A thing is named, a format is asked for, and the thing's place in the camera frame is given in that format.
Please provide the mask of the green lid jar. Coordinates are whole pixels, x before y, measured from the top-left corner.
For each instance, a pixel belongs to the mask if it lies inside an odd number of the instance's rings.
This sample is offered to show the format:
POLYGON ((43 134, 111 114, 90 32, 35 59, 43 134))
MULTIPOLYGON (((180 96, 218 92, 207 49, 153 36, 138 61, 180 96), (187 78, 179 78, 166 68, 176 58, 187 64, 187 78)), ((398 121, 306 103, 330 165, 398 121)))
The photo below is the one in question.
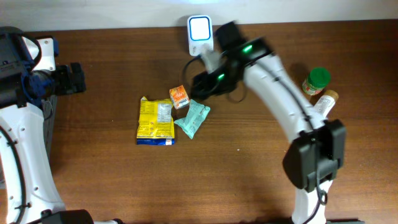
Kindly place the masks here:
POLYGON ((331 73, 323 68, 314 68, 302 83, 302 90, 310 95, 319 94, 331 81, 331 73))

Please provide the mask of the white cream tube gold cap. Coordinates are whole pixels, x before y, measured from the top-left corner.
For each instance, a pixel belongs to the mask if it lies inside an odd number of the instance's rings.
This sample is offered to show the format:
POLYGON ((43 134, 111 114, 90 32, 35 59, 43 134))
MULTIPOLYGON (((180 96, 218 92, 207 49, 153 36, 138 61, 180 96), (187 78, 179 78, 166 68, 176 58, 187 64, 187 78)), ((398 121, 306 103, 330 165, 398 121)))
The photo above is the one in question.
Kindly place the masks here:
POLYGON ((327 117, 331 109, 339 99, 339 94, 333 90, 327 90, 315 103, 314 110, 324 117, 327 117))

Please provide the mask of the orange white snack packet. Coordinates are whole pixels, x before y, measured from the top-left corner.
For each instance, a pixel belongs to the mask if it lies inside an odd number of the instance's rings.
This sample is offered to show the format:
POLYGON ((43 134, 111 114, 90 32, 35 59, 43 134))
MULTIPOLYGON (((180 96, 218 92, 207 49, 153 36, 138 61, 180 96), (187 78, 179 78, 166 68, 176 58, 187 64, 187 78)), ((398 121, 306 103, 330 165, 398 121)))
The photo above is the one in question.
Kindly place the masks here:
POLYGON ((177 110, 190 104, 190 99, 183 85, 170 89, 169 94, 172 103, 177 110))

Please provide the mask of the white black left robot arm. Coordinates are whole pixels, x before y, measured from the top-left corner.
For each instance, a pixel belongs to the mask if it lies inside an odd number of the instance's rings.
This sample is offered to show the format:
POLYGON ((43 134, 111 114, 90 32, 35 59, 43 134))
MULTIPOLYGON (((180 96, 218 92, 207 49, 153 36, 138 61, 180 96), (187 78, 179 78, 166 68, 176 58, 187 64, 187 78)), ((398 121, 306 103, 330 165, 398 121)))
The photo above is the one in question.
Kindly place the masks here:
POLYGON ((93 223, 87 210, 67 210, 53 180, 44 139, 44 100, 86 90, 77 62, 57 65, 58 42, 1 28, 1 165, 6 222, 93 223))

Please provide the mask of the mint green tissue packet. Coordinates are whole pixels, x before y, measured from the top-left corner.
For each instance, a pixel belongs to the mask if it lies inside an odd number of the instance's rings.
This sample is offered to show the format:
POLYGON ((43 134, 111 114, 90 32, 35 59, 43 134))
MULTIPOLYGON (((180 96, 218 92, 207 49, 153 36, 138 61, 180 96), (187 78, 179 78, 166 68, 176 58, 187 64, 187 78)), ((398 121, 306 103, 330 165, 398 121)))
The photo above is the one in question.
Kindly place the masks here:
POLYGON ((210 107, 197 103, 195 100, 190 100, 186 117, 180 118, 174 123, 181 127, 190 139, 193 139, 201 124, 206 120, 210 110, 210 107))

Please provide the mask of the yellow snack packet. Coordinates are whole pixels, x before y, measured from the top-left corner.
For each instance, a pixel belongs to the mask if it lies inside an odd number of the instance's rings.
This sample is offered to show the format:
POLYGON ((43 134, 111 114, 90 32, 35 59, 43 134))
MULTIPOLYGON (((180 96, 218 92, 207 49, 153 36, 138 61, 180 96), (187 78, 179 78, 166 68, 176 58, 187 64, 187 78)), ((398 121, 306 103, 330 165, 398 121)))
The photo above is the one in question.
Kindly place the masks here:
POLYGON ((173 107, 170 98, 154 101, 144 96, 141 98, 137 145, 171 146, 175 144, 173 107))

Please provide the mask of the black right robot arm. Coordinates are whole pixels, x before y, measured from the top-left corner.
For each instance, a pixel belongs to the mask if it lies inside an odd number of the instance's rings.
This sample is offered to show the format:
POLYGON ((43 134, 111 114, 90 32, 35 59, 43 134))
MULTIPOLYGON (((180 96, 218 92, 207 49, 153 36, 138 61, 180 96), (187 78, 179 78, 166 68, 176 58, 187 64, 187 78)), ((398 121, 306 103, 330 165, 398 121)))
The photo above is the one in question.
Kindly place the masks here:
POLYGON ((215 32, 221 53, 205 51, 206 71, 193 78, 190 96, 205 100, 232 92, 239 81, 278 120, 290 147, 282 161, 295 186, 290 223, 326 223, 328 191, 343 166, 346 129, 318 113, 290 79, 280 57, 263 38, 247 40, 234 22, 215 32))

